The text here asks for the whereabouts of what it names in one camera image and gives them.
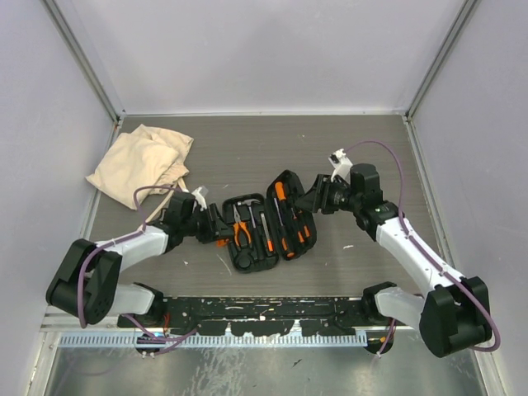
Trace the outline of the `orange black needle nose pliers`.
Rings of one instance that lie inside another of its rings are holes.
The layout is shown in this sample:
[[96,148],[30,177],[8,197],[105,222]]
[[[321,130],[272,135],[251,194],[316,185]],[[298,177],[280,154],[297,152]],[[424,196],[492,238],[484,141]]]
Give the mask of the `orange black needle nose pliers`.
[[252,245],[252,236],[248,230],[247,224],[242,221],[238,212],[238,207],[233,207],[233,231],[234,231],[234,242],[237,247],[242,250],[243,248],[249,248]]

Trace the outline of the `orange handle black shaft screwdriver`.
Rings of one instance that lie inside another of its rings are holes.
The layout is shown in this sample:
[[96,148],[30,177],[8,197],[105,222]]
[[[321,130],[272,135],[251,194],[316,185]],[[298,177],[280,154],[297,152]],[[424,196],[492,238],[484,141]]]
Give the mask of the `orange handle black shaft screwdriver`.
[[281,207],[287,206],[287,197],[285,193],[285,187],[282,181],[275,183],[276,197]]

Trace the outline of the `black orange grip screwdriver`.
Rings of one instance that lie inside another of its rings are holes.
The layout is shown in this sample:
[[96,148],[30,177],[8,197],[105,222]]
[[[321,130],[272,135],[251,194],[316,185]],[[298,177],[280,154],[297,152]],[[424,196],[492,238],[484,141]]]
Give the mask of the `black orange grip screwdriver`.
[[281,243],[281,246],[283,248],[283,251],[284,251],[284,254],[286,257],[288,258],[292,258],[294,255],[295,255],[295,252],[292,250],[292,248],[290,247],[289,245],[289,242],[287,240],[287,232],[286,232],[286,228],[285,228],[285,225],[284,225],[284,222],[281,218],[281,211],[280,211],[280,207],[279,207],[279,204],[278,204],[278,200],[276,197],[273,198],[273,201],[274,201],[274,204],[275,204],[275,207],[276,207],[276,212],[277,212],[277,216],[278,216],[278,219],[279,219],[279,224],[280,224],[280,243]]

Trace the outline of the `black plastic tool case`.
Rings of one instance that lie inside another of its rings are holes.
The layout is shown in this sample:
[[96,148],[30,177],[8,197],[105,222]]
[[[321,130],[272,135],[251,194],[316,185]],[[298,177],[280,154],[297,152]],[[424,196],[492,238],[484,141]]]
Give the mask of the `black plastic tool case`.
[[234,237],[224,244],[236,271],[252,273],[292,261],[317,242],[314,217],[295,206],[304,194],[299,176],[284,170],[265,194],[235,196],[222,204],[226,224]]

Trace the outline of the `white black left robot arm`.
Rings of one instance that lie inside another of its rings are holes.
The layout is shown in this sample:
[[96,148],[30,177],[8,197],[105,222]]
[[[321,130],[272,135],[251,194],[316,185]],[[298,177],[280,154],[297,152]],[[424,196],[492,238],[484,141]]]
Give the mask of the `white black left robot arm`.
[[76,317],[83,328],[113,314],[134,315],[147,327],[158,326],[167,312],[163,293],[141,283],[122,285],[120,274],[170,252],[187,237],[212,243],[231,239],[233,229],[217,205],[204,207],[197,196],[178,192],[138,231],[97,243],[74,241],[49,284],[46,302]]

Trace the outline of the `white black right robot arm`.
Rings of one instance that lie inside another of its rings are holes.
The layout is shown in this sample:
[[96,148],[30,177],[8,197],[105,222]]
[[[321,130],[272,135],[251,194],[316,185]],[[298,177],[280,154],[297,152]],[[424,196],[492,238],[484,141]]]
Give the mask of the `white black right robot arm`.
[[423,242],[396,204],[384,198],[374,165],[352,166],[348,180],[318,175],[295,205],[325,215],[337,210],[353,213],[358,227],[391,253],[417,284],[419,295],[391,282],[365,289],[361,312],[366,322],[379,325],[393,318],[404,323],[419,331],[437,357],[492,339],[486,284],[477,276],[464,276]]

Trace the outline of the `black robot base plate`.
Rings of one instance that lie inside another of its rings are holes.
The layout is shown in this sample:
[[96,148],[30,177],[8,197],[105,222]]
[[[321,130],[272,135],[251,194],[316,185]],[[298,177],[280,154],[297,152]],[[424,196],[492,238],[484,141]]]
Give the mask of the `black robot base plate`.
[[177,297],[161,299],[147,314],[132,316],[146,328],[171,334],[197,330],[203,336],[284,336],[300,325],[310,337],[354,335],[357,328],[388,326],[389,318],[369,317],[360,299],[351,297]]

